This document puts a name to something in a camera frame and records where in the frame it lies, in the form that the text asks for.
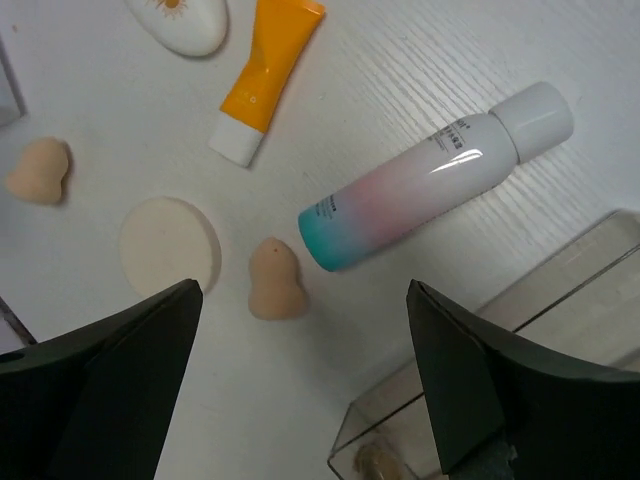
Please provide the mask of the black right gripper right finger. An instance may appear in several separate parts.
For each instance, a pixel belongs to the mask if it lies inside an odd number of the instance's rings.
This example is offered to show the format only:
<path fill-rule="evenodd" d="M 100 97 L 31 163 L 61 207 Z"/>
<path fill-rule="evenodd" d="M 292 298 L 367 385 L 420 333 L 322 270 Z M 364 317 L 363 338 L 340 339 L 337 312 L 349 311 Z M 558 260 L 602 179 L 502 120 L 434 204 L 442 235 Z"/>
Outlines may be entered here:
<path fill-rule="evenodd" d="M 412 281 L 407 312 L 441 471 L 635 479 L 639 376 L 553 351 Z"/>

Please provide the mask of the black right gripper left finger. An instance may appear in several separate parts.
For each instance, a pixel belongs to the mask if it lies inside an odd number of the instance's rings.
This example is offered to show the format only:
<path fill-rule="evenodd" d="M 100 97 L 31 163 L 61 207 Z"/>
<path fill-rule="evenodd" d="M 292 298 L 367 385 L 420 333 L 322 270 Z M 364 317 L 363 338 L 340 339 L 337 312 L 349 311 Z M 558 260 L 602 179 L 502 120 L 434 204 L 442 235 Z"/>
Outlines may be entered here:
<path fill-rule="evenodd" d="M 151 479 L 203 304 L 185 279 L 1 356 L 4 479 Z"/>

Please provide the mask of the pink teal gradient spray bottle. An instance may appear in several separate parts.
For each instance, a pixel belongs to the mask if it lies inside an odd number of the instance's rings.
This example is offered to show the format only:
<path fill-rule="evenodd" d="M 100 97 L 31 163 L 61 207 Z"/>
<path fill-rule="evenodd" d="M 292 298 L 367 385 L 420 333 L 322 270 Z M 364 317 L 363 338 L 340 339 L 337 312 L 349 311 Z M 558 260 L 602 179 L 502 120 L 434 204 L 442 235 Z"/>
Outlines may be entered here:
<path fill-rule="evenodd" d="M 449 124 L 307 208 L 302 240 L 329 272 L 349 268 L 502 183 L 568 140 L 574 119 L 554 86 L 535 83 Z"/>

